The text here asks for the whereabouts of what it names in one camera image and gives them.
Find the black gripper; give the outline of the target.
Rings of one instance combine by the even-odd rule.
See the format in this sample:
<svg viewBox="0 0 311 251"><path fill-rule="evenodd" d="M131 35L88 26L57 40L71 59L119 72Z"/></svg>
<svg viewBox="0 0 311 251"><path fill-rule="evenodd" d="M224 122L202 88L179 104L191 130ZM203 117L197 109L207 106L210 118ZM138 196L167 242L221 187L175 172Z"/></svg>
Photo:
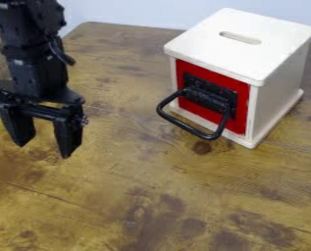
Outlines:
<svg viewBox="0 0 311 251"><path fill-rule="evenodd" d="M75 60L64 53L57 35L1 35L0 53L9 78L0 79L0 120L13 143L23 147L35 137L32 118L53 120L60 156L68 158L82 145L84 97L68 86L67 66Z"/></svg>

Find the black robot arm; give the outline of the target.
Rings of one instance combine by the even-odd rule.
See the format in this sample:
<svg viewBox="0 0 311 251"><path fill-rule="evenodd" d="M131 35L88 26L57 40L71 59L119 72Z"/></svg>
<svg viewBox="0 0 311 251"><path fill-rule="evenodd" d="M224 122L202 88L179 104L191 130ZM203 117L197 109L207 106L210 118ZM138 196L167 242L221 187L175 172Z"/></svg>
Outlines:
<svg viewBox="0 0 311 251"><path fill-rule="evenodd" d="M66 25L64 8L56 0L0 0L0 53L9 77L0 80L0 119L16 145L35 137L33 121L47 120L60 156L82 145L84 97L67 86L67 67L57 35Z"/></svg>

